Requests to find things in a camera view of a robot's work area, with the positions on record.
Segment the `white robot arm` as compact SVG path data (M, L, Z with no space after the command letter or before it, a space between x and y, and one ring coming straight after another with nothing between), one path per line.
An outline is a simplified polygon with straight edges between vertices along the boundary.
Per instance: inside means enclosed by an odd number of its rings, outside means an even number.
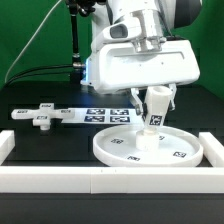
M201 0L89 0L92 9L91 54L82 83L100 94L127 91L142 117L149 107L138 92L196 81L200 71L188 40L171 33L191 24Z

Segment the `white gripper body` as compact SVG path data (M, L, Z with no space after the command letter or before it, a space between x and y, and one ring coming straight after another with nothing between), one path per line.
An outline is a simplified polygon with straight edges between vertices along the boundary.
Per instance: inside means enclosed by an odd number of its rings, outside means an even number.
M196 81L200 71L188 40L165 41L160 50L138 52L141 34L136 17L104 28L92 41L88 84L102 94Z

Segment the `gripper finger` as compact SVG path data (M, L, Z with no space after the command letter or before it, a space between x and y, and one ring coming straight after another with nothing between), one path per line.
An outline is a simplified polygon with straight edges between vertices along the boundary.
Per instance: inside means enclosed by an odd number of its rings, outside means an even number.
M169 84L168 88L171 90L171 98L170 98L170 103L169 103L169 111L174 111L175 110L175 96L177 92L177 87L176 84Z
M147 115L147 106L142 100L139 98L139 89L131 88L130 89L130 102L135 108L136 115L140 116L143 121L146 120Z

